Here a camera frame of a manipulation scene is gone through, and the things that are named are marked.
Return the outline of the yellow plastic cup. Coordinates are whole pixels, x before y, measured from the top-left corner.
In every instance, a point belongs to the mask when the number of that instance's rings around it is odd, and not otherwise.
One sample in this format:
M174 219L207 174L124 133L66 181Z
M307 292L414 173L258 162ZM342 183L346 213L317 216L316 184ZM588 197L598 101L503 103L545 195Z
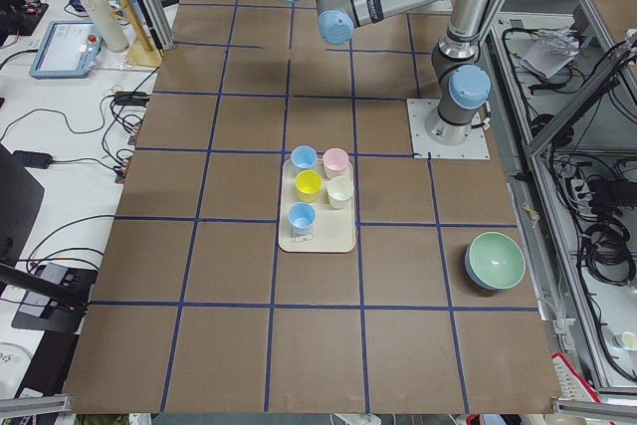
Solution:
M302 202L313 203L317 201L321 186L322 178L314 170L303 170L295 178L297 196Z

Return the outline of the cream plastic cup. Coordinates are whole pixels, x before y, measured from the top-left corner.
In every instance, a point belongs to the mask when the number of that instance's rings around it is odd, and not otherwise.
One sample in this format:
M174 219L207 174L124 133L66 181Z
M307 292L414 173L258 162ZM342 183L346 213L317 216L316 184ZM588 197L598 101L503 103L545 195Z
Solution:
M338 176L328 182L326 191L332 208L345 209L353 197L354 186L349 178Z

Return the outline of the pink plastic cup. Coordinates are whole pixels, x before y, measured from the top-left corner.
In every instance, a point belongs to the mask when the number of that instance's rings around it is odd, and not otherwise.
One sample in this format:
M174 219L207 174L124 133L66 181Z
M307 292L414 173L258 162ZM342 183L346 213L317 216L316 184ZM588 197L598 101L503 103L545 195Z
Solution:
M345 173L349 166L349 157L341 148L329 148L323 153L322 164L325 176L333 179Z

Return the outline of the light blue plastic cup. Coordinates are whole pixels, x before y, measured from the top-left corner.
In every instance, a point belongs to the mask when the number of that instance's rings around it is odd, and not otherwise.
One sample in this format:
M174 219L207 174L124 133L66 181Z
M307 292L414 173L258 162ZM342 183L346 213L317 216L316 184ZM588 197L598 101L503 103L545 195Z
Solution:
M316 219L317 211L310 203L295 203L288 212L288 221L293 234L296 236L310 234L314 229Z

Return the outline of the cream plastic tray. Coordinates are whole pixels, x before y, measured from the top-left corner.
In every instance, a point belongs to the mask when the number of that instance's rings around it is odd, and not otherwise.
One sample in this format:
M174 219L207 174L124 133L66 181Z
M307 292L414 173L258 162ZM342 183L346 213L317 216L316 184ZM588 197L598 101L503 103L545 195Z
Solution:
M279 246L289 253L348 253L356 244L355 200L351 199L343 209L333 208L328 201L327 179L322 171L321 160L317 162L315 171L322 178L318 200L312 203L317 219L308 234L299 235L293 231L288 219L291 207L300 201L295 186L297 173L289 159L283 165Z

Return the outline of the blue bowl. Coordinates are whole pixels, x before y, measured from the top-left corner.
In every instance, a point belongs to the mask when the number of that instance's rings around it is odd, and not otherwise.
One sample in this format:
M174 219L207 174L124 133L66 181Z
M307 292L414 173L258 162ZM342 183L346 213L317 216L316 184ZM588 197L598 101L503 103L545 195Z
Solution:
M468 246L464 256L464 266L470 279L483 289L498 291L502 288L499 277L500 267L485 253L474 252Z

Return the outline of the green bowl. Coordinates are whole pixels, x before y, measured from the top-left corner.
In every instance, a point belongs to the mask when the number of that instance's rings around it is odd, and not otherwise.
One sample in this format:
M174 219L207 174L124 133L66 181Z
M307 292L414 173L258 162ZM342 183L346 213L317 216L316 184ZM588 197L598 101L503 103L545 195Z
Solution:
M500 267L499 277L504 291L517 286L526 272L526 260L522 249L509 236L500 232L485 232L477 236L469 246L474 252L485 253Z

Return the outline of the wooden mug tree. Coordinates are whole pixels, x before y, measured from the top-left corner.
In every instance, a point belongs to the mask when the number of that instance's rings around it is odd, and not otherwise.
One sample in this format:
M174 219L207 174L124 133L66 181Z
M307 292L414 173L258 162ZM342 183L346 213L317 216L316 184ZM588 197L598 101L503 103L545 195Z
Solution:
M125 14L125 19L133 28L135 34L135 40L130 44L127 51L127 60L139 67L158 68L162 62L162 54L151 43L150 37L133 7L132 0L119 0L119 2L120 8L116 9L116 12Z

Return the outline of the white thermos bottle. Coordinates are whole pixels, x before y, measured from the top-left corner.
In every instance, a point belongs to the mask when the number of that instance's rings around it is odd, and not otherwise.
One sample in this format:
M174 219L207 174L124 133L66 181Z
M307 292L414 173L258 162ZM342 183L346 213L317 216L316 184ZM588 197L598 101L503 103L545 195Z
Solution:
M108 0L80 0L106 46L113 52L121 53L128 49L129 42L122 26L115 19Z

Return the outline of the blue teach pendant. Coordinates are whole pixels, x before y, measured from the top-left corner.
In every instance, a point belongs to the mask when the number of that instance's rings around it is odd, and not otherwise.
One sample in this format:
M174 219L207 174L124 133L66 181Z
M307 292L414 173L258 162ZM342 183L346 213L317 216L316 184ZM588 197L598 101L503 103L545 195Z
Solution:
M34 79L81 79L89 75L103 38L90 21L52 21L30 69Z

